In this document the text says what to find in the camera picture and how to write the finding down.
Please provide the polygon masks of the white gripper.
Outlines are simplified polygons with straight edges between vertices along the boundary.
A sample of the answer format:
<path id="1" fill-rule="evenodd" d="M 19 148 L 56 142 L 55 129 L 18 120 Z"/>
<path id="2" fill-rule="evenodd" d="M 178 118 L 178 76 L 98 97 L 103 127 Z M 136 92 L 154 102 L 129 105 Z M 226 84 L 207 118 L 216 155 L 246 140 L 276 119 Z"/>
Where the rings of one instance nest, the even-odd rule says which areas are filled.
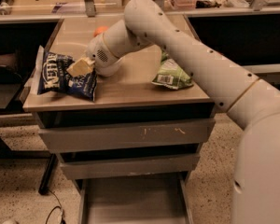
<path id="1" fill-rule="evenodd" d="M 85 54 L 87 57 L 80 58 L 66 69 L 72 77 L 91 73 L 96 64 L 106 67 L 119 60 L 119 58 L 113 55 L 108 49 L 102 34 L 99 34 L 91 40 L 86 48 Z"/>

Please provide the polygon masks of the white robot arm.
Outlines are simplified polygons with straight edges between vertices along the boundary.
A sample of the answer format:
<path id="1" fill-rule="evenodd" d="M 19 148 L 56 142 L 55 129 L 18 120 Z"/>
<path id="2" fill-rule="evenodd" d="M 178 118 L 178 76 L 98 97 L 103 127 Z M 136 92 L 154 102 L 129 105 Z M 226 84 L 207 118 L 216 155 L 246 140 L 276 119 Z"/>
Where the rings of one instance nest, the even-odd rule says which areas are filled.
<path id="1" fill-rule="evenodd" d="M 124 17 L 85 54 L 113 75 L 124 55 L 159 46 L 244 131 L 234 171 L 232 224 L 280 224 L 280 90 L 177 29 L 152 0 L 131 0 Z"/>

